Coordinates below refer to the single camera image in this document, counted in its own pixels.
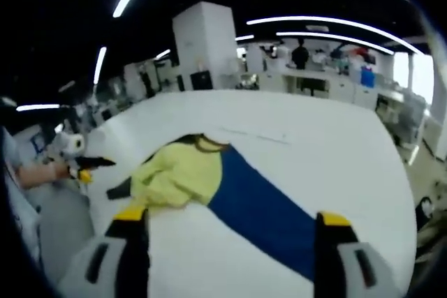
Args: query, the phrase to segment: blue fabric strip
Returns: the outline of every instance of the blue fabric strip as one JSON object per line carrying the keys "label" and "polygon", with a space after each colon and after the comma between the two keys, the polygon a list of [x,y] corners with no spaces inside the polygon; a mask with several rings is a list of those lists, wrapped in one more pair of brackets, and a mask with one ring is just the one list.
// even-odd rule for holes
{"label": "blue fabric strip", "polygon": [[313,281],[316,221],[233,147],[221,159],[222,181],[208,207],[262,252]]}

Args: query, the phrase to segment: yellow cloth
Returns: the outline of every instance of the yellow cloth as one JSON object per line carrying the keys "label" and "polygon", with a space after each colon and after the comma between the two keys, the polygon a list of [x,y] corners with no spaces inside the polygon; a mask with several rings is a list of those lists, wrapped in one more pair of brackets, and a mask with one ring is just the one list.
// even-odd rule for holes
{"label": "yellow cloth", "polygon": [[194,144],[172,143],[161,148],[133,174],[133,204],[146,206],[151,214],[160,208],[180,208],[189,200],[207,205],[222,179],[221,158],[217,147],[199,140]]}

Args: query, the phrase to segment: window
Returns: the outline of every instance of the window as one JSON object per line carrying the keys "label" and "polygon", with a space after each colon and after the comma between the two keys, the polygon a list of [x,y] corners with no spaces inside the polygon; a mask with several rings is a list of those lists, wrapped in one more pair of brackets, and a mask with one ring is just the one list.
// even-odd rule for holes
{"label": "window", "polygon": [[393,62],[393,79],[401,87],[407,88],[409,81],[409,56],[406,52],[396,52]]}
{"label": "window", "polygon": [[433,58],[430,55],[414,54],[412,75],[412,92],[422,96],[427,104],[431,105],[434,89]]}

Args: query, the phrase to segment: ceiling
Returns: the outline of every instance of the ceiling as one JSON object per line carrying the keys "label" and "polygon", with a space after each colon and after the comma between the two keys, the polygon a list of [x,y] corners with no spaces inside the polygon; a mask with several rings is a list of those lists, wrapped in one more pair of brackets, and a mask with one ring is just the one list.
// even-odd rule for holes
{"label": "ceiling", "polygon": [[[113,18],[119,0],[7,0],[7,75],[19,103],[57,103],[57,90],[71,80],[91,89],[98,50],[108,51],[101,79],[124,65],[173,50],[172,17],[200,0],[131,0]],[[369,24],[401,38],[421,35],[413,7],[404,0],[205,0],[233,9],[237,35],[257,38],[299,31],[305,22],[247,26],[247,20],[282,15],[319,15]],[[328,25],[330,33],[382,44],[374,33]]]}

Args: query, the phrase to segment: office desk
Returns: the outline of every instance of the office desk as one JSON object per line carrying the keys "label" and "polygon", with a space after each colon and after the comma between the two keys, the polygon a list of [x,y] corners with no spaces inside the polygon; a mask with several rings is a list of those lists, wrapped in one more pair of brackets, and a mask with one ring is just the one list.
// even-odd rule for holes
{"label": "office desk", "polygon": [[361,107],[374,110],[378,95],[385,96],[399,103],[404,102],[404,96],[400,92],[383,89],[381,87],[367,88],[351,77],[339,75],[330,71],[297,70],[285,68],[280,73],[259,74],[259,88],[261,91],[295,93],[295,78],[309,78],[324,80],[329,83],[329,99],[344,103],[353,103]]}
{"label": "office desk", "polygon": [[[187,91],[144,100],[89,135],[91,218],[104,232],[128,200],[105,192],[165,143],[206,132],[230,140],[247,162],[315,217],[348,218],[406,291],[416,253],[413,198],[399,154],[377,116],[331,100],[262,91]],[[196,203],[150,221],[149,296],[311,298],[313,285],[260,252]]]}

